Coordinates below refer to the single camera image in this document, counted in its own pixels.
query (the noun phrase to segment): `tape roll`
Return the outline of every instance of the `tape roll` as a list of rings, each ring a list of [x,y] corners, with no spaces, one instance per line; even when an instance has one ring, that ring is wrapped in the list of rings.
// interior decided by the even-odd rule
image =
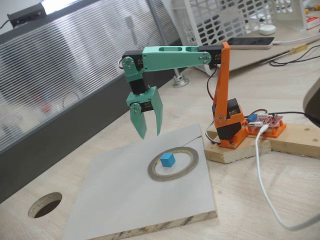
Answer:
[[[165,153],[171,153],[171,154],[185,153],[190,156],[191,161],[184,169],[182,169],[176,173],[173,173],[170,175],[158,174],[156,172],[156,164],[160,162],[161,156]],[[174,147],[174,148],[168,149],[168,150],[158,154],[149,163],[148,174],[149,174],[150,178],[152,178],[153,180],[158,181],[158,182],[171,181],[171,180],[181,178],[184,175],[186,175],[187,173],[191,172],[191,170],[193,170],[197,166],[198,162],[199,162],[199,155],[195,149],[188,147],[188,146]]]

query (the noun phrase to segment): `smartphone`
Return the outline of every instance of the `smartphone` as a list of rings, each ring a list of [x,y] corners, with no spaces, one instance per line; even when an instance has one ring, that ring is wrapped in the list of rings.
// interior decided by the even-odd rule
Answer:
[[[230,49],[270,49],[274,37],[232,37],[227,42]]]

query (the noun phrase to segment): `white plastic crate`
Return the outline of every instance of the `white plastic crate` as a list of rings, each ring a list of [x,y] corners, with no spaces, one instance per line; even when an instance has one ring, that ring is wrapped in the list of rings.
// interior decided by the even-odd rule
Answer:
[[[278,24],[306,29],[302,0],[162,0],[185,46],[213,45]],[[209,66],[204,66],[210,75]]]

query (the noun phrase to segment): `wire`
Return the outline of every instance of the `wire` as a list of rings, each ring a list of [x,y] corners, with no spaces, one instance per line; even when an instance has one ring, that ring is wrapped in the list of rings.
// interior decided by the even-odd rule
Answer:
[[[216,73],[216,71],[217,71],[217,64],[215,64],[214,65],[215,66],[215,70],[214,70],[214,72],[211,74],[211,76],[208,78],[208,81],[206,82],[206,90],[208,91],[208,94],[209,94],[209,96],[210,96],[210,98],[212,99],[212,100],[214,100],[214,97],[212,96],[212,94],[211,94],[211,92],[210,92],[210,90],[209,90],[209,80],[213,77],[213,75]]]
[[[310,113],[302,112],[302,111],[280,111],[280,112],[270,112],[269,113],[269,115],[275,115],[275,114],[302,114],[305,117],[307,117],[309,120],[320,124],[320,118],[319,117],[317,117],[317,116],[315,116],[313,114],[310,114]]]
[[[211,124],[207,127],[207,129],[205,130],[205,136],[210,140],[210,142],[212,142],[213,144],[221,144],[221,142],[220,141],[215,141],[215,140],[213,140],[211,137],[209,137],[209,135],[208,135],[208,129],[213,125],[215,123],[215,120],[213,120],[212,122],[211,122]]]
[[[7,24],[7,22],[9,22],[9,20],[5,21],[4,24],[2,24],[2,26],[0,26],[0,29],[2,29]]]
[[[277,210],[275,209],[274,205],[272,204],[267,192],[266,192],[266,189],[264,187],[264,184],[262,182],[262,178],[261,178],[261,172],[260,172],[260,160],[259,160],[259,148],[258,148],[258,140],[259,140],[259,137],[260,135],[265,132],[267,129],[268,129],[269,125],[265,124],[263,125],[261,128],[260,128],[260,131],[258,133],[258,135],[256,136],[256,139],[255,139],[255,154],[256,154],[256,169],[257,169],[257,175],[258,175],[258,179],[259,179],[259,183],[260,183],[260,187],[262,189],[262,192],[263,192],[263,195],[267,201],[267,203],[269,204],[272,212],[273,212],[273,215],[275,217],[275,219],[279,222],[279,224],[284,227],[285,229],[289,230],[289,231],[298,231],[298,230],[302,230],[302,229],[305,229],[317,222],[320,221],[320,213],[318,213],[317,215],[309,218],[307,221],[304,221],[302,223],[299,223],[299,224],[296,224],[296,225],[293,225],[293,226],[289,226],[285,221],[283,221]]]
[[[252,112],[250,115],[248,115],[248,116],[244,116],[244,118],[247,119],[247,118],[250,117],[252,114],[255,114],[256,112],[260,112],[260,111],[264,111],[265,114],[268,113],[267,110],[261,108],[261,109],[258,109],[258,110],[253,111],[253,112]]]
[[[314,56],[314,57],[310,57],[310,58],[307,58],[307,59],[300,60],[300,59],[302,59],[307,53],[309,53],[312,49],[317,48],[317,47],[320,47],[320,45],[315,45],[315,46],[311,47],[311,48],[310,48],[308,51],[306,51],[302,56],[298,57],[298,58],[295,59],[295,60],[287,61],[287,62],[277,62],[277,61],[272,60],[271,62],[269,62],[269,64],[270,64],[271,66],[273,66],[273,67],[282,67],[282,66],[285,66],[285,65],[287,65],[287,64],[301,63],[301,62],[305,62],[305,61],[308,61],[308,60],[320,58],[320,55],[319,55],[319,56]]]
[[[320,38],[320,33],[317,33],[315,35],[311,35],[311,36],[307,36],[307,37],[303,37],[303,38],[299,38],[296,40],[291,40],[291,41],[273,41],[273,45],[282,45],[282,44],[293,44],[296,42],[300,42],[302,40],[307,40],[307,39],[312,39],[315,37],[319,37]]]
[[[75,94],[78,98],[78,100],[80,100],[80,97],[79,95],[75,92],[75,91],[71,91],[71,92],[68,92],[67,94],[64,95],[63,99],[62,99],[62,107],[63,109],[65,109],[65,98],[68,94]]]
[[[121,57],[119,60],[118,60],[118,67],[120,69],[124,69],[124,67],[122,65],[120,65],[121,61],[123,60],[123,58]]]

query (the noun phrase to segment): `red circuit board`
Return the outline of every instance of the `red circuit board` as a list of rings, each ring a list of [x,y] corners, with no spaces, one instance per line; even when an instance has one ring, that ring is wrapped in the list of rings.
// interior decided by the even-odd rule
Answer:
[[[263,124],[269,124],[269,128],[274,128],[281,121],[283,116],[260,116],[255,122],[263,122]]]

